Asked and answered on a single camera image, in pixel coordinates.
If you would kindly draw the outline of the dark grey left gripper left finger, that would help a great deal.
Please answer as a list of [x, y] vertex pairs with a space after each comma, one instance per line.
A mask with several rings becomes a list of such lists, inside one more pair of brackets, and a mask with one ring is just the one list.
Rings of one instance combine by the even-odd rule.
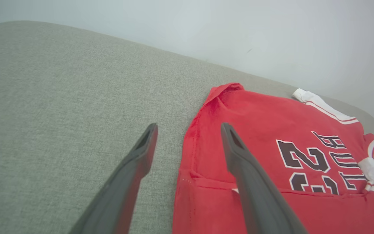
[[127, 234], [141, 183], [151, 169], [158, 137], [147, 126], [71, 229], [71, 234]]

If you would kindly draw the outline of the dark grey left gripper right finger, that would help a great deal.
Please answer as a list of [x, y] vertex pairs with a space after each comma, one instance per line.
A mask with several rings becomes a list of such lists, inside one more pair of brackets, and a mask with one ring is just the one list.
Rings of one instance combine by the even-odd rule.
[[229, 123], [221, 124], [229, 172], [235, 177], [249, 234], [306, 234], [307, 230]]

